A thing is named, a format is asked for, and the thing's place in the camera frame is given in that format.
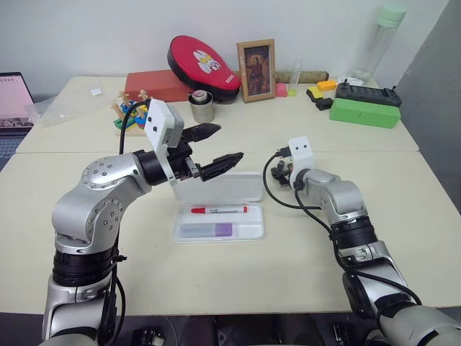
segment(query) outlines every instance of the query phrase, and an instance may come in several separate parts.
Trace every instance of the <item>desk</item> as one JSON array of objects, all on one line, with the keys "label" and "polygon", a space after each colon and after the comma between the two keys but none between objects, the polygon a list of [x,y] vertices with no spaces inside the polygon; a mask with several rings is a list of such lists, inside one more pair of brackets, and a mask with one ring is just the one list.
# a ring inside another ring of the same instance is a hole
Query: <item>desk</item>
[{"label": "desk", "polygon": [[[125,77],[74,77],[58,97],[72,97],[89,80],[102,83],[107,94],[125,87]],[[211,138],[194,144],[197,151],[230,153],[273,151],[286,146],[290,138],[307,136],[314,151],[418,151],[402,122],[394,129],[375,128],[331,121],[328,111],[320,112],[305,95],[307,84],[298,85],[295,97],[277,97],[244,104],[240,95],[230,105],[215,105],[215,122],[223,129]],[[186,127],[196,125],[188,102],[173,102]],[[112,124],[115,111],[108,104],[100,110],[66,123],[34,127],[23,140],[18,153],[118,152],[117,129]],[[128,137],[126,151],[151,150],[146,137]]]},{"label": "desk", "polygon": [[[257,169],[268,152],[247,154]],[[211,153],[197,153],[211,160]],[[105,153],[17,154],[0,174],[0,311],[41,314],[53,263],[51,210]],[[418,152],[316,153],[316,166],[354,181],[377,235],[430,306],[461,304],[461,217]],[[291,192],[270,187],[287,202]],[[261,241],[176,244],[168,184],[137,199],[121,225],[127,314],[344,311],[349,304],[325,231],[299,210],[263,200]]]}]

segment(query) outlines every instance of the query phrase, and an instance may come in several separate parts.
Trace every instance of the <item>green bottle cap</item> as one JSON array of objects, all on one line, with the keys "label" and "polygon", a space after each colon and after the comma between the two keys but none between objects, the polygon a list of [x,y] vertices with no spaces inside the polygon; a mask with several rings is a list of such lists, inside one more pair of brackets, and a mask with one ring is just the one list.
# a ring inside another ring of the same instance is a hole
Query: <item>green bottle cap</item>
[{"label": "green bottle cap", "polygon": [[395,5],[385,5],[381,9],[377,23],[382,27],[395,29],[400,25],[402,19],[405,17],[405,14],[406,10],[401,7]]}]

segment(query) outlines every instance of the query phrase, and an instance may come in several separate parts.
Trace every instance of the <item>plastic bag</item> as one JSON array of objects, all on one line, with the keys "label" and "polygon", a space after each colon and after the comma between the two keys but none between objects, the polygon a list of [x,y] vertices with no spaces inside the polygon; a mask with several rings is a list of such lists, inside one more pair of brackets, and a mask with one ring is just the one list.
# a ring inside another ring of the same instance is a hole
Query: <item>plastic bag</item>
[{"label": "plastic bag", "polygon": [[79,81],[77,89],[62,92],[58,97],[26,106],[25,109],[31,123],[51,126],[94,112],[109,105],[113,99],[104,93],[100,81]]}]

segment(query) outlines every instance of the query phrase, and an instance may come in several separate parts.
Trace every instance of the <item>metal cup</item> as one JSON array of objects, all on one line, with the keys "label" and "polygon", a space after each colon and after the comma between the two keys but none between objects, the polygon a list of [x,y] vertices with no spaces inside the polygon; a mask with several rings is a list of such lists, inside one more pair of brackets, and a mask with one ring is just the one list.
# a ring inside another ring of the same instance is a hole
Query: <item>metal cup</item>
[{"label": "metal cup", "polygon": [[205,90],[195,90],[187,95],[194,120],[199,124],[211,123],[215,119],[213,113],[213,95]]}]

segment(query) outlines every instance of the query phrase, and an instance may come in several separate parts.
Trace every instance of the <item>red marker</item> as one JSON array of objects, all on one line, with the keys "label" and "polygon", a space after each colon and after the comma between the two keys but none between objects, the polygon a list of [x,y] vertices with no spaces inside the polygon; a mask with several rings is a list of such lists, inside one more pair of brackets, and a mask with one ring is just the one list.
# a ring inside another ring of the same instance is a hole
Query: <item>red marker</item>
[{"label": "red marker", "polygon": [[192,208],[194,214],[237,214],[247,213],[248,207],[233,207],[233,208]]}]

